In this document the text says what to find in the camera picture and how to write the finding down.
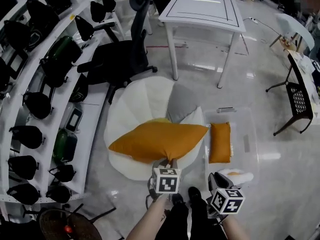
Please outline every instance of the black shoe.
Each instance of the black shoe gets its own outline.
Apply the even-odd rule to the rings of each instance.
[[[183,197],[179,193],[176,193],[172,195],[172,203],[175,206],[176,204],[184,204],[185,202]]]
[[[197,189],[195,186],[191,186],[188,189],[188,194],[189,194],[189,199],[190,199],[190,203],[194,204],[195,202],[197,202],[198,200],[201,200],[201,193],[200,190]]]

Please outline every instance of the clear plastic storage bin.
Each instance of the clear plastic storage bin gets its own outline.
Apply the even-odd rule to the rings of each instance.
[[[250,108],[219,108],[216,110],[205,110],[204,121],[206,126],[211,123],[230,123],[231,153],[230,163],[209,163],[211,147],[211,131],[204,137],[205,145],[205,176],[208,179],[210,173],[222,169],[240,169],[244,172],[253,173],[253,180],[248,186],[259,181],[259,158],[257,154],[256,129]]]

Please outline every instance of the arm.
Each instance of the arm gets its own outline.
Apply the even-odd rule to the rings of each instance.
[[[222,222],[223,229],[229,240],[249,240],[249,236],[232,215]]]
[[[149,207],[142,219],[131,230],[126,240],[154,240],[156,238],[160,229],[167,197],[167,195],[163,194]]]

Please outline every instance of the gray pillow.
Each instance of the gray pillow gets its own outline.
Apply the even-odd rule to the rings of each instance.
[[[172,123],[180,123],[199,107],[195,94],[187,87],[175,83],[168,102],[166,118]]]

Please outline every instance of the white table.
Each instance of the white table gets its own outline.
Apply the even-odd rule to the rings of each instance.
[[[159,20],[165,25],[174,80],[178,80],[178,67],[173,27],[209,30],[218,28],[232,34],[229,52],[217,86],[222,88],[229,71],[231,54],[235,52],[240,33],[246,31],[236,0],[171,0]]]
[[[314,66],[312,65],[312,60],[307,56],[303,56],[304,59],[302,60],[301,54],[296,51],[288,50],[288,52],[291,54],[291,56],[296,62],[297,68],[299,69],[299,72],[302,76],[304,86],[309,95],[313,112],[313,119],[311,125],[320,125],[320,101],[312,76],[312,72],[315,70]]]

